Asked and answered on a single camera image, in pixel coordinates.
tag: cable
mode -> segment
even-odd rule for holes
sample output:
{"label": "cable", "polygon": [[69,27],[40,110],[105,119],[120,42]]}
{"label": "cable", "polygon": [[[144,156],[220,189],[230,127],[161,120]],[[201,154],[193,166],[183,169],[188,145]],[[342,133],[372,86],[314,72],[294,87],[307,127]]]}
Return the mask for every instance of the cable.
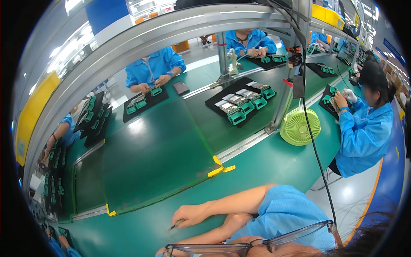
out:
{"label": "cable", "polygon": [[[271,6],[273,6],[275,9],[277,9],[277,8],[274,6],[274,2],[272,2],[272,0],[268,0],[268,2],[271,4]],[[306,105],[305,105],[305,71],[306,71],[306,57],[307,57],[307,53],[306,53],[306,51],[305,51],[305,45],[304,45],[304,44],[306,43],[306,42],[305,42],[305,41],[306,41],[306,38],[305,38],[304,35],[302,34],[302,32],[301,32],[301,30],[300,30],[300,26],[298,25],[297,21],[296,21],[295,18],[289,13],[289,11],[287,11],[287,9],[285,9],[285,8],[284,8],[282,5],[280,5],[279,3],[275,3],[275,4],[276,4],[276,5],[279,5],[281,8],[283,8],[284,11],[292,18],[292,20],[293,20],[294,23],[296,24],[295,26],[293,26],[293,24],[286,18],[286,16],[285,16],[279,9],[277,9],[277,11],[279,11],[279,12],[284,16],[284,18],[290,23],[290,25],[293,27],[294,32],[296,33],[296,37],[298,38],[298,40],[300,41],[300,43],[301,43],[301,45],[302,45],[302,55],[303,55],[303,63],[302,63],[302,66],[303,66],[303,75],[302,75],[302,82],[303,82],[303,86],[304,86],[304,97],[302,98],[302,104],[303,104],[303,106],[304,106],[305,120],[306,120],[306,122],[307,122],[307,126],[308,126],[308,130],[309,130],[309,133],[310,133],[312,145],[313,145],[313,147],[314,147],[315,156],[316,156],[316,158],[317,158],[317,162],[318,162],[318,165],[319,165],[319,167],[320,167],[321,176],[323,177],[323,181],[324,181],[324,184],[325,184],[325,187],[326,187],[326,190],[327,190],[328,200],[330,201],[330,206],[331,206],[331,211],[332,211],[332,217],[333,217],[333,219],[334,219],[334,225],[337,226],[337,218],[336,218],[336,216],[335,216],[334,206],[333,206],[333,204],[332,204],[330,189],[328,188],[327,181],[326,181],[326,178],[325,178],[325,176],[324,176],[323,167],[322,167],[322,165],[321,165],[320,158],[319,158],[318,153],[317,153],[317,148],[316,148],[315,142],[314,142],[314,136],[313,136],[313,134],[312,134],[311,126],[310,126],[309,120],[308,120],[307,107],[306,107]]]}

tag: orange crate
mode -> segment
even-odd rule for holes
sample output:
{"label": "orange crate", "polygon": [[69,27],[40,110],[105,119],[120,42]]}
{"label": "orange crate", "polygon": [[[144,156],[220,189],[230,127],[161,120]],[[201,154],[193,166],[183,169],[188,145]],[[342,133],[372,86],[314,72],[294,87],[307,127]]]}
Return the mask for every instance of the orange crate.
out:
{"label": "orange crate", "polygon": [[136,19],[134,22],[137,24],[142,23],[144,21],[143,17]]}
{"label": "orange crate", "polygon": [[148,15],[148,18],[151,19],[153,17],[157,17],[158,16],[158,12],[153,12],[152,14]]}
{"label": "orange crate", "polygon": [[171,47],[173,48],[174,52],[176,52],[176,53],[188,50],[189,49],[188,40],[186,40],[184,42],[181,42],[181,43],[178,43],[178,44],[175,44],[175,45],[172,45]]}

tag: yellow plastic tray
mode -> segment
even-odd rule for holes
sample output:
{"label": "yellow plastic tray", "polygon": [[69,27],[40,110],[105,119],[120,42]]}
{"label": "yellow plastic tray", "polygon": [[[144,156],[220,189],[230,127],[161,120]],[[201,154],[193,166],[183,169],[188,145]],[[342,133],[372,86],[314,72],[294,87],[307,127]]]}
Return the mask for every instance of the yellow plastic tray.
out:
{"label": "yellow plastic tray", "polygon": [[345,24],[338,13],[316,4],[312,4],[312,17],[322,20],[323,22],[328,23],[340,30],[343,29]]}

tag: white glove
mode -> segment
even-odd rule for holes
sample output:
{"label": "white glove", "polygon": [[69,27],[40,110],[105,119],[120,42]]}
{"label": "white glove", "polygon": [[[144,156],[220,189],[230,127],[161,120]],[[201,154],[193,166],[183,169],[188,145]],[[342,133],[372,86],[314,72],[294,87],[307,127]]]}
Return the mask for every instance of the white glove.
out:
{"label": "white glove", "polygon": [[356,103],[358,101],[356,95],[354,94],[354,92],[351,89],[348,88],[344,88],[342,90],[343,92],[343,96],[349,100],[350,102],[352,102],[353,104]]}

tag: black hat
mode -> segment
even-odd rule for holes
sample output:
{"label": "black hat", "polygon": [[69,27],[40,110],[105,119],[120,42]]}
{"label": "black hat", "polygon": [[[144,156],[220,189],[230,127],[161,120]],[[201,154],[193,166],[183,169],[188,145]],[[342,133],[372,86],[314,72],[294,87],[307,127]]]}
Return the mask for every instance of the black hat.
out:
{"label": "black hat", "polygon": [[361,85],[368,84],[378,88],[388,87],[387,78],[385,77],[383,68],[373,61],[366,61],[364,63],[358,82]]}

